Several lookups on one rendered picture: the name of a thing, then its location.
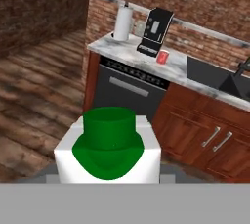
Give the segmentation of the green cup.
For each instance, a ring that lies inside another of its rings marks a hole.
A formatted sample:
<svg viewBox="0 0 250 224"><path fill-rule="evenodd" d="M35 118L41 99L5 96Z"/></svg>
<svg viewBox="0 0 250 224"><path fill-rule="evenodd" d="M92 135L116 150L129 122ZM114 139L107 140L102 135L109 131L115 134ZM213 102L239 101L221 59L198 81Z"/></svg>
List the green cup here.
<svg viewBox="0 0 250 224"><path fill-rule="evenodd" d="M83 126L84 144L91 149L125 149L137 140L136 115L128 108L94 108L84 113Z"/></svg>

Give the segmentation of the white paper towel roll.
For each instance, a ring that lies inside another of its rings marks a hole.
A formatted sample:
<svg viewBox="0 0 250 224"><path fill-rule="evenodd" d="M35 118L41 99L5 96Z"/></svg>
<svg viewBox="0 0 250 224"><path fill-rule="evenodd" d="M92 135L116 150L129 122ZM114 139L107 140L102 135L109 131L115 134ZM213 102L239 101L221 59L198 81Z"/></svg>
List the white paper towel roll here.
<svg viewBox="0 0 250 224"><path fill-rule="evenodd" d="M125 3L120 6L117 12L113 38L116 41L127 41L132 22L133 9Z"/></svg>

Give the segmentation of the grey wall socket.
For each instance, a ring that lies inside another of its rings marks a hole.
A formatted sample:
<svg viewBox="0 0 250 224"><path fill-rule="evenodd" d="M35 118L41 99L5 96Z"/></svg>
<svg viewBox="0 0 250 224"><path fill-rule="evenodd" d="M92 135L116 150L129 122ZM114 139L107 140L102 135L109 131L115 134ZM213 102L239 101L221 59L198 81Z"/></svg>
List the grey wall socket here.
<svg viewBox="0 0 250 224"><path fill-rule="evenodd" d="M135 27L135 35L142 37L144 35L146 28L146 23L143 21L137 21L136 27Z"/></svg>

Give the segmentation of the red cup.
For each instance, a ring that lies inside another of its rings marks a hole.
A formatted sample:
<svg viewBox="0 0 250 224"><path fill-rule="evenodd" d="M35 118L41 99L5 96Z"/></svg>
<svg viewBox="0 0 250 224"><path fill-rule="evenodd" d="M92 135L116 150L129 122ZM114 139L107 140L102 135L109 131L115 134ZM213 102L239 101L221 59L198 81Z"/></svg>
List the red cup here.
<svg viewBox="0 0 250 224"><path fill-rule="evenodd" d="M165 65L169 57L169 52L166 50L160 50L157 54L156 61L161 64Z"/></svg>

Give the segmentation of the black dishwasher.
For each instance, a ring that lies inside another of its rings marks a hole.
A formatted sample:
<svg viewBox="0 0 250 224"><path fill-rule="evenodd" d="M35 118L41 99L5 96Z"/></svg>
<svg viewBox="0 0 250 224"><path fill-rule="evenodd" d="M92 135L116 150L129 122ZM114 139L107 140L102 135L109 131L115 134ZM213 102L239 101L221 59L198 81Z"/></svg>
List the black dishwasher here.
<svg viewBox="0 0 250 224"><path fill-rule="evenodd" d="M152 121L170 82L101 56L93 107L126 107Z"/></svg>

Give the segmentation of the black coffee machine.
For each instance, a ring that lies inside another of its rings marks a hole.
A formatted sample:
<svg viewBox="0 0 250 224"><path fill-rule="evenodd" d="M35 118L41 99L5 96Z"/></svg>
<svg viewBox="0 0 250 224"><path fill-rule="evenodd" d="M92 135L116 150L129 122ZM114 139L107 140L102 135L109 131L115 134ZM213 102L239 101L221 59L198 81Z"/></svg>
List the black coffee machine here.
<svg viewBox="0 0 250 224"><path fill-rule="evenodd" d="M155 58L163 44L174 13L161 8L152 9L146 20L146 28L137 51Z"/></svg>

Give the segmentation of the black tap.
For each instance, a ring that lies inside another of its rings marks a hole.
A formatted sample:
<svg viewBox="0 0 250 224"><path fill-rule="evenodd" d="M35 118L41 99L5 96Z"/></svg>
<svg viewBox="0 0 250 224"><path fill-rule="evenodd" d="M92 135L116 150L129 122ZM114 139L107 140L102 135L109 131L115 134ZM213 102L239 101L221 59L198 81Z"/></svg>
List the black tap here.
<svg viewBox="0 0 250 224"><path fill-rule="evenodd" d="M237 71L234 74L235 77L239 77L244 71L250 71L250 57L244 63L238 65Z"/></svg>

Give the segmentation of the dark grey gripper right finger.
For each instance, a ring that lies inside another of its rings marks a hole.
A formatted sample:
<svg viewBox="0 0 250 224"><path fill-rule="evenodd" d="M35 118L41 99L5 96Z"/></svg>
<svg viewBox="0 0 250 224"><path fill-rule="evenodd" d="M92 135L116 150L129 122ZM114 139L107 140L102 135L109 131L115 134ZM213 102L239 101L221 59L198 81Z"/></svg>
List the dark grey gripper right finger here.
<svg viewBox="0 0 250 224"><path fill-rule="evenodd" d="M187 175L176 165L162 164L160 166L161 183L198 183L199 179Z"/></svg>

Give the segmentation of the black sink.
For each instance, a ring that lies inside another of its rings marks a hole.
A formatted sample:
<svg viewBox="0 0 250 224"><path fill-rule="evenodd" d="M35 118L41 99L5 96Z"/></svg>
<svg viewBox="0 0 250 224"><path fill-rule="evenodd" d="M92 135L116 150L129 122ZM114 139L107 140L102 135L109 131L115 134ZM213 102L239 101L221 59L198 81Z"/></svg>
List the black sink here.
<svg viewBox="0 0 250 224"><path fill-rule="evenodd" d="M189 79L250 102L250 78L244 77L243 73L239 77L234 74L235 72L187 57Z"/></svg>

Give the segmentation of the brown wooden cupboard door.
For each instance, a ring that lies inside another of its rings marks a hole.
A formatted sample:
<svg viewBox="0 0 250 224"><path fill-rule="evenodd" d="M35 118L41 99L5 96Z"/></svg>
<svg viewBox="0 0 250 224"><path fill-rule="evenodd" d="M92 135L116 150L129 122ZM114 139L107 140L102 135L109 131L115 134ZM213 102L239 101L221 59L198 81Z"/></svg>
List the brown wooden cupboard door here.
<svg viewBox="0 0 250 224"><path fill-rule="evenodd" d="M250 134L236 128L228 131L232 137L215 153L212 151L205 168L225 182L250 183Z"/></svg>
<svg viewBox="0 0 250 224"><path fill-rule="evenodd" d="M201 144L214 133L214 123L207 116L162 104L152 127L162 154L185 164L192 164L202 152Z"/></svg>

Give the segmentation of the white square block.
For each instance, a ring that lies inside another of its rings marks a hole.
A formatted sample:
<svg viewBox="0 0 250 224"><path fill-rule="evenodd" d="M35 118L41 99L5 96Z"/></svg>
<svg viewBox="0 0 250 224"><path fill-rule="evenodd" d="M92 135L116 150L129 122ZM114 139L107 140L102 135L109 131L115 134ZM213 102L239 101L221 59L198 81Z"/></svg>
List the white square block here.
<svg viewBox="0 0 250 224"><path fill-rule="evenodd" d="M158 184L161 148L150 122L144 115L136 116L136 130L141 135L145 147L139 161L124 176L114 180L102 180L85 171L73 155L72 147L83 133L83 117L80 116L54 148L60 182L65 184Z"/></svg>

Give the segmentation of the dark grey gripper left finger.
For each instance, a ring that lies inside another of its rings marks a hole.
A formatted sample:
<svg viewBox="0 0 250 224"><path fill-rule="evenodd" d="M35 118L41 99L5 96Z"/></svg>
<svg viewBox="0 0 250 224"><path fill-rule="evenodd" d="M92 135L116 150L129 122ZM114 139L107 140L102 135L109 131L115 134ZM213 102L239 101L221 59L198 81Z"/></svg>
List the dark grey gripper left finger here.
<svg viewBox="0 0 250 224"><path fill-rule="evenodd" d="M31 177L16 180L16 183L52 183L57 179L57 168L47 166Z"/></svg>

